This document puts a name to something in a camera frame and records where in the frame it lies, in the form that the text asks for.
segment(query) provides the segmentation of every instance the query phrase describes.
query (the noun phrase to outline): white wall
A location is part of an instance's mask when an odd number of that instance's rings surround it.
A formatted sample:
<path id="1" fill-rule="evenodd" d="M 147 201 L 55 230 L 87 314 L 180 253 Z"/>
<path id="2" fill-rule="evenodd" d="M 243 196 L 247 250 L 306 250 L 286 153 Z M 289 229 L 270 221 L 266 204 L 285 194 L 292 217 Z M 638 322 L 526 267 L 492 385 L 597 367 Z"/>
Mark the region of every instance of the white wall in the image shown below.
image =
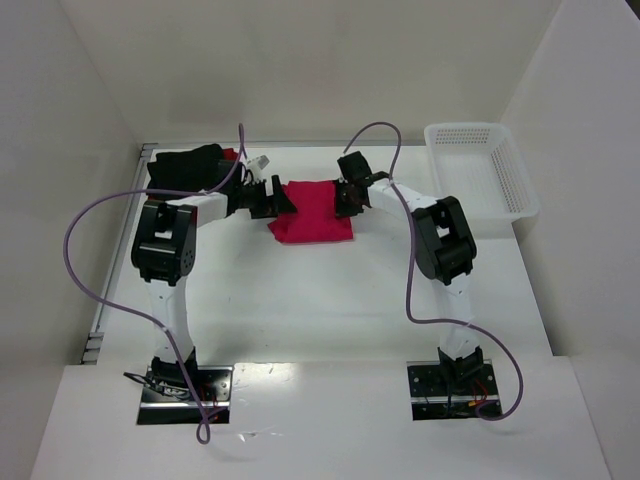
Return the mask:
<path id="1" fill-rule="evenodd" d="M 498 120 L 558 0 L 61 3 L 137 140 L 185 141 Z"/>
<path id="2" fill-rule="evenodd" d="M 95 311 L 64 270 L 65 227 L 90 199 L 130 185 L 137 154 L 57 2 L 3 2 L 0 65 L 0 477 L 14 480 L 30 474 L 63 365 L 78 362 Z M 121 208 L 102 208 L 74 242 L 93 287 Z"/>
<path id="3" fill-rule="evenodd" d="M 575 370 L 616 480 L 640 445 L 640 21 L 565 0 L 502 119 L 542 212 L 518 225 L 555 351 Z"/>

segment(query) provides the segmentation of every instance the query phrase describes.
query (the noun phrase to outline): black metal base plate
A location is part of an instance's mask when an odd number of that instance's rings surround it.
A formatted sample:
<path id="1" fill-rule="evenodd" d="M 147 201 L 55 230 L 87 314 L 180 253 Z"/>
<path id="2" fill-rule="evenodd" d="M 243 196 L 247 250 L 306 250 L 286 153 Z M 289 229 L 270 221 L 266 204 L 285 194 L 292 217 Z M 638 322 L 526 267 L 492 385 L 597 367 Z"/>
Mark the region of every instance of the black metal base plate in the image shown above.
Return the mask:
<path id="1" fill-rule="evenodd" d="M 226 407 L 211 419 L 212 424 L 229 423 L 232 375 L 233 367 L 198 367 L 200 399 L 205 408 L 213 408 L 214 398 L 217 406 Z M 200 412 L 192 399 L 181 401 L 143 387 L 138 425 L 197 424 L 200 420 Z"/>
<path id="2" fill-rule="evenodd" d="M 410 363 L 407 366 L 407 375 L 413 420 L 477 418 L 476 405 L 473 402 L 480 399 L 483 391 L 476 382 L 452 392 L 449 404 L 447 385 L 440 374 L 438 362 Z M 485 362 L 477 378 L 488 394 L 487 404 L 482 407 L 482 415 L 502 415 L 498 386 L 490 362 Z"/>

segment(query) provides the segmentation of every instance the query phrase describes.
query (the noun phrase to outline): red cloth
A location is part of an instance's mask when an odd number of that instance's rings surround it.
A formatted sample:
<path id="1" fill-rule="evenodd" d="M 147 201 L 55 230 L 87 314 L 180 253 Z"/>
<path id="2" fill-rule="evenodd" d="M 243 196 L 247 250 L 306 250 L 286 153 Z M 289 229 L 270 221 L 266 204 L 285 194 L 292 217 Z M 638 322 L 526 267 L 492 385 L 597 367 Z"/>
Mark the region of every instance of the red cloth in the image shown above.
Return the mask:
<path id="1" fill-rule="evenodd" d="M 269 224 L 281 243 L 340 242 L 353 239 L 351 219 L 336 218 L 333 182 L 289 182 L 282 187 L 298 213 L 285 213 Z"/>
<path id="2" fill-rule="evenodd" d="M 233 151 L 233 148 L 225 148 L 222 150 L 225 160 L 235 160 L 238 158 L 238 154 Z"/>

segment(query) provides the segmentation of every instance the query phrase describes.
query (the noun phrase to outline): table surface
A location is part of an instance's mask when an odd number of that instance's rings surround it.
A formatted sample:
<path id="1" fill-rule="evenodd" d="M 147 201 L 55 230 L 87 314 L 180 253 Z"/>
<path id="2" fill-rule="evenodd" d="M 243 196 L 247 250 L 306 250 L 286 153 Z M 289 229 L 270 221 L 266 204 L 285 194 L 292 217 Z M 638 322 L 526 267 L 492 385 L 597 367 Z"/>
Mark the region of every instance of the table surface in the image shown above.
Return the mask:
<path id="1" fill-rule="evenodd" d="M 374 171 L 388 169 L 392 147 L 361 151 Z M 340 148 L 249 150 L 259 154 L 285 182 L 338 176 Z M 433 193 L 427 162 L 424 147 L 404 148 L 397 180 Z M 476 323 L 523 366 L 524 401 L 503 422 L 413 422 L 406 362 L 437 359 L 441 329 L 404 317 L 406 222 L 367 211 L 353 220 L 352 242 L 284 246 L 245 213 L 198 231 L 187 288 L 199 362 L 235 364 L 231 424 L 205 447 L 192 425 L 136 426 L 140 389 L 122 371 L 149 362 L 151 326 L 105 309 L 98 365 L 65 370 L 34 479 L 609 478 L 570 362 L 551 355 L 510 226 L 474 232 L 471 300 Z M 148 310 L 130 234 L 109 297 Z M 437 316 L 430 283 L 417 275 L 414 285 L 416 314 Z M 510 405 L 513 369 L 481 342 Z"/>
<path id="2" fill-rule="evenodd" d="M 194 425 L 136 426 L 120 370 L 67 367 L 32 479 L 608 479 L 569 360 L 520 360 L 524 401 L 496 423 L 413 422 L 405 362 L 238 364 L 206 446 Z M 494 366 L 508 404 L 515 375 Z"/>

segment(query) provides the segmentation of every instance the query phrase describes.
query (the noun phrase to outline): plastic basket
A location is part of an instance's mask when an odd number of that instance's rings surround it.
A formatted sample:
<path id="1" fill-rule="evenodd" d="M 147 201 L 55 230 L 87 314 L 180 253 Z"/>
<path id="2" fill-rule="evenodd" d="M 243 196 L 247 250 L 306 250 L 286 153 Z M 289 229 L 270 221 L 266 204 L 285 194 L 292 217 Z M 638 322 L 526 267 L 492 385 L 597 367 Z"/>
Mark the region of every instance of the plastic basket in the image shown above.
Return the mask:
<path id="1" fill-rule="evenodd" d="M 511 132 L 499 123 L 441 123 L 424 130 L 441 196 L 460 200 L 471 221 L 509 221 L 540 203 Z"/>

